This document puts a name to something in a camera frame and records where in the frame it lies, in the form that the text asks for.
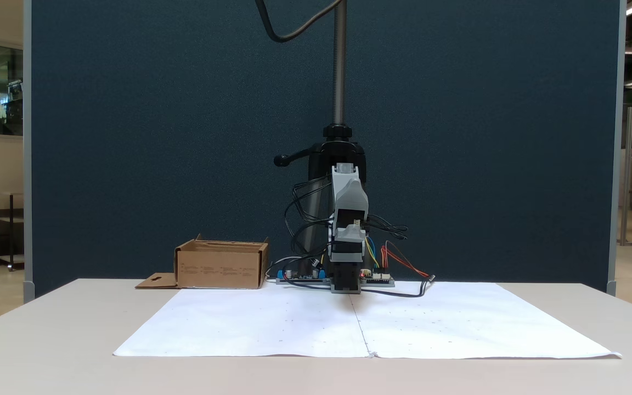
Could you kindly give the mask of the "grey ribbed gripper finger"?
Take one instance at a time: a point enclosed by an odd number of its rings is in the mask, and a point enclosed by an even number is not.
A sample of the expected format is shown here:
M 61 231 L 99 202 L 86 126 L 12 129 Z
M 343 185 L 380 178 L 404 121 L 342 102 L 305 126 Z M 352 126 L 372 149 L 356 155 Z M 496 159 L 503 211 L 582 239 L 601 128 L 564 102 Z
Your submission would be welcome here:
M 359 178 L 351 178 L 338 191 L 338 210 L 369 212 L 369 198 Z

